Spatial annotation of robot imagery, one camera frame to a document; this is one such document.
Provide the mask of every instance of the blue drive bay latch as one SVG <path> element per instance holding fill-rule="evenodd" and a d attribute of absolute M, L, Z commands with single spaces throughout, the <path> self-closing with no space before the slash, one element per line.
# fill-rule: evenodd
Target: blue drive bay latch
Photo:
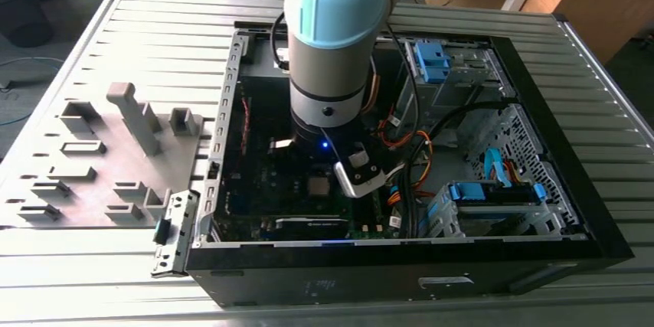
<path fill-rule="evenodd" d="M 443 83 L 449 74 L 449 57 L 437 42 L 416 42 L 416 59 L 425 83 Z"/>

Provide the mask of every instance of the aluminum profile table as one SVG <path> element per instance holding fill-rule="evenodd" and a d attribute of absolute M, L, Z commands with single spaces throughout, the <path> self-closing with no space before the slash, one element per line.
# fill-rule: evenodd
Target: aluminum profile table
<path fill-rule="evenodd" d="M 0 192 L 32 154 L 28 143 L 42 139 L 49 106 L 64 91 L 74 92 L 74 83 L 128 78 L 137 87 L 157 87 L 149 100 L 182 103 L 213 117 L 233 21 L 271 22 L 280 10 L 281 0 L 104 0 L 0 166 Z M 523 296 L 223 310 L 190 278 L 149 278 L 150 229 L 8 229 L 0 231 L 0 321 L 160 327 L 288 325 L 301 317 L 312 325 L 651 324 L 654 138 L 574 29 L 550 15 L 421 5 L 400 5 L 389 23 L 397 31 L 512 39 L 635 258 Z M 204 165 L 198 159 L 197 175 Z"/>

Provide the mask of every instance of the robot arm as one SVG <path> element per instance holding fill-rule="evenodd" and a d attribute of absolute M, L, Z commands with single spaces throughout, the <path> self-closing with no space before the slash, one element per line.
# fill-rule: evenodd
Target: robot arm
<path fill-rule="evenodd" d="M 343 191 L 361 197 L 384 183 L 357 124 L 368 59 L 397 0 L 284 0 L 289 101 L 296 136 L 329 141 Z"/>

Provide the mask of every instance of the gray fixture block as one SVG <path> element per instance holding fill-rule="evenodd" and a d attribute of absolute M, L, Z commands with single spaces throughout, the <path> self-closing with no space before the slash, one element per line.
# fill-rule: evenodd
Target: gray fixture block
<path fill-rule="evenodd" d="M 138 221 L 142 219 L 142 212 L 133 203 L 109 204 L 104 214 L 114 222 Z"/>
<path fill-rule="evenodd" d="M 88 101 L 68 101 L 62 112 L 58 114 L 58 120 L 72 134 L 92 133 L 89 121 L 98 117 L 100 115 Z"/>
<path fill-rule="evenodd" d="M 102 141 L 64 142 L 60 149 L 64 155 L 101 155 L 106 152 Z"/>
<path fill-rule="evenodd" d="M 97 173 L 90 165 L 62 165 L 52 166 L 48 171 L 46 177 L 49 179 L 62 179 L 74 181 L 92 181 Z"/>
<path fill-rule="evenodd" d="M 142 209 L 148 211 L 152 215 L 153 219 L 157 219 L 164 215 L 165 212 L 165 204 L 168 203 L 166 199 L 170 196 L 170 190 L 165 190 L 165 199 L 161 201 L 161 198 L 156 195 L 154 191 L 148 188 L 145 193 L 145 200 L 142 201 Z"/>
<path fill-rule="evenodd" d="M 172 109 L 168 122 L 174 136 L 194 136 L 198 132 L 193 114 L 190 113 L 190 109 L 185 107 Z"/>
<path fill-rule="evenodd" d="M 65 198 L 70 188 L 60 180 L 42 180 L 32 183 L 29 189 L 38 198 Z"/>
<path fill-rule="evenodd" d="M 26 221 L 54 221 L 61 216 L 61 212 L 50 204 L 38 204 L 34 206 L 21 206 L 17 215 Z"/>
<path fill-rule="evenodd" d="M 150 103 L 138 103 L 138 108 L 141 109 L 142 117 L 145 117 L 146 123 L 152 128 L 152 132 L 158 132 L 161 130 L 161 125 L 158 124 L 158 119 L 156 119 L 154 112 L 152 111 Z"/>
<path fill-rule="evenodd" d="M 112 188 L 121 199 L 144 198 L 146 189 L 141 181 L 117 181 Z"/>
<path fill-rule="evenodd" d="M 133 99 L 136 89 L 130 83 L 112 83 L 106 92 L 106 100 L 113 103 L 122 114 L 124 124 L 148 156 L 158 153 L 158 141 L 154 137 L 148 119 L 142 116 L 141 107 Z"/>

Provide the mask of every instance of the metal drive bracket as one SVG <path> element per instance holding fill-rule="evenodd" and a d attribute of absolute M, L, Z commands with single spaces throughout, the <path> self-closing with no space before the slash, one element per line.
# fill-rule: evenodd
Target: metal drive bracket
<path fill-rule="evenodd" d="M 188 276 L 184 272 L 184 264 L 197 202 L 198 194 L 190 190 L 172 194 L 168 199 L 165 215 L 154 229 L 153 242 L 157 243 L 157 247 L 154 268 L 150 273 L 153 278 Z"/>

